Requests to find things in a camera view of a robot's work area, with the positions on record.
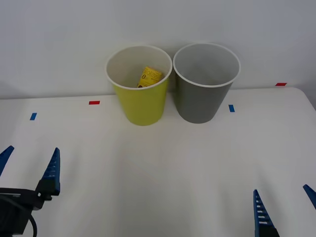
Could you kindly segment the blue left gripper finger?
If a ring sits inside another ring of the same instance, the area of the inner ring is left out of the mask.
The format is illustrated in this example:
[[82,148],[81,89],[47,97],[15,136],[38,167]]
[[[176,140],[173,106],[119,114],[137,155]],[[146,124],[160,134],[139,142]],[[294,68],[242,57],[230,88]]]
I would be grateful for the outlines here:
[[14,150],[13,146],[9,146],[8,148],[6,148],[1,154],[0,154],[0,175],[2,174],[8,159],[10,157],[10,155],[12,154]]
[[50,162],[36,187],[36,192],[44,201],[60,194],[60,150],[55,148]]

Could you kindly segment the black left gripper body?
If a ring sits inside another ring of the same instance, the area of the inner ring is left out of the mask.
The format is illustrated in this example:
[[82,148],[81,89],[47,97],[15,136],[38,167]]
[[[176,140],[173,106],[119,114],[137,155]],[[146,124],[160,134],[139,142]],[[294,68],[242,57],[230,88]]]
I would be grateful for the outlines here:
[[27,189],[0,189],[0,230],[24,231],[34,210],[40,210],[45,200],[41,194]]

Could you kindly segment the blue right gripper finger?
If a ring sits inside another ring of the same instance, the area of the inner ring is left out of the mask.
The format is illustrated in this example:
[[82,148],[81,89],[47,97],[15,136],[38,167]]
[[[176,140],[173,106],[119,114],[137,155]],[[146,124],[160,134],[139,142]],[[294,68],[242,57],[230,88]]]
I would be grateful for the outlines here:
[[305,190],[307,196],[309,197],[312,205],[316,209],[316,192],[307,184],[303,186],[303,189]]
[[279,237],[257,190],[253,191],[255,237]]

